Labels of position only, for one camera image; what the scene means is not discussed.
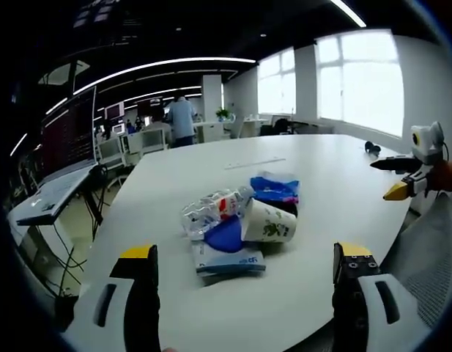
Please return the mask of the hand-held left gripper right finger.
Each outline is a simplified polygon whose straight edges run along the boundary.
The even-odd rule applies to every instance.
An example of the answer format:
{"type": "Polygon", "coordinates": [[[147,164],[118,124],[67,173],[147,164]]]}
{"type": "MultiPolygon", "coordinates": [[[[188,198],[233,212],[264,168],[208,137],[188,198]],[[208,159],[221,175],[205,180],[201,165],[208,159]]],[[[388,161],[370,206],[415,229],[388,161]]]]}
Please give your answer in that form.
{"type": "Polygon", "coordinates": [[[430,333],[417,299],[362,246],[334,244],[332,305],[333,351],[413,351],[430,333]]]}

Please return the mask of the person's right hand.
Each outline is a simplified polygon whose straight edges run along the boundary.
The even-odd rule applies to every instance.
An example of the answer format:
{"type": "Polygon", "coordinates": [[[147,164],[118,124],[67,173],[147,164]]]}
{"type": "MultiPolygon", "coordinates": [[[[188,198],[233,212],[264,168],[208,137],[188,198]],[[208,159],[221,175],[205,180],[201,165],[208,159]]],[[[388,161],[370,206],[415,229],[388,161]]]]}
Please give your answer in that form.
{"type": "Polygon", "coordinates": [[[452,191],[452,161],[440,161],[433,167],[429,185],[434,191],[452,191]]]}

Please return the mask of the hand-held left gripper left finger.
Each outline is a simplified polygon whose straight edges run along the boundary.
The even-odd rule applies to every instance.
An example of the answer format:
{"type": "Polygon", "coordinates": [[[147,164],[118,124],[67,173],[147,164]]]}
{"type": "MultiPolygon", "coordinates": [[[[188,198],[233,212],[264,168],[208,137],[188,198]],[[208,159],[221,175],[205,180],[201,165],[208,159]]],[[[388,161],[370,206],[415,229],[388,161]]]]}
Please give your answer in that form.
{"type": "Polygon", "coordinates": [[[133,247],[80,293],[64,337],[74,351],[160,351],[159,311],[158,248],[133,247]]]}

